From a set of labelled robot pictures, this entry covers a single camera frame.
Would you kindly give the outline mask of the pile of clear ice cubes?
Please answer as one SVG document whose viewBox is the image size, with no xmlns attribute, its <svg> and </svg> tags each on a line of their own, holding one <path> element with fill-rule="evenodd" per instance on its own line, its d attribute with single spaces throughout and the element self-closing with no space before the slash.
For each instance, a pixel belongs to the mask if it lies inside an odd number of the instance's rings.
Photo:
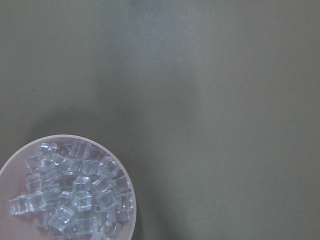
<svg viewBox="0 0 320 240">
<path fill-rule="evenodd" d="M 12 216 L 30 215 L 49 240 L 114 240 L 132 218 L 130 183 L 117 161 L 84 140 L 42 142 L 23 157 L 25 192 Z"/>
</svg>

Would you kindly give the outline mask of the pink bowl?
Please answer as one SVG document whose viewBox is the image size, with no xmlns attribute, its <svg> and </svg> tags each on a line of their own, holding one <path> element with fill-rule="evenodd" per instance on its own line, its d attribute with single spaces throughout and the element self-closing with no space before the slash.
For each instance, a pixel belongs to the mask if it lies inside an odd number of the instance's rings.
<svg viewBox="0 0 320 240">
<path fill-rule="evenodd" d="M 47 232 L 34 226 L 33 219 L 29 214 L 23 216 L 13 216 L 9 211 L 9 200 L 24 194 L 26 191 L 25 177 L 28 174 L 28 169 L 25 165 L 23 157 L 33 152 L 41 143 L 65 143 L 74 140 L 89 142 L 93 145 L 106 151 L 110 154 L 119 166 L 123 169 L 132 191 L 132 199 L 134 210 L 131 220 L 127 222 L 119 235 L 114 240 L 130 240 L 133 237 L 136 217 L 137 204 L 135 192 L 129 175 L 120 161 L 105 147 L 84 137 L 75 135 L 52 135 L 37 139 L 13 154 L 10 159 L 4 164 L 0 171 L 0 237 L 3 240 L 49 240 Z"/>
</svg>

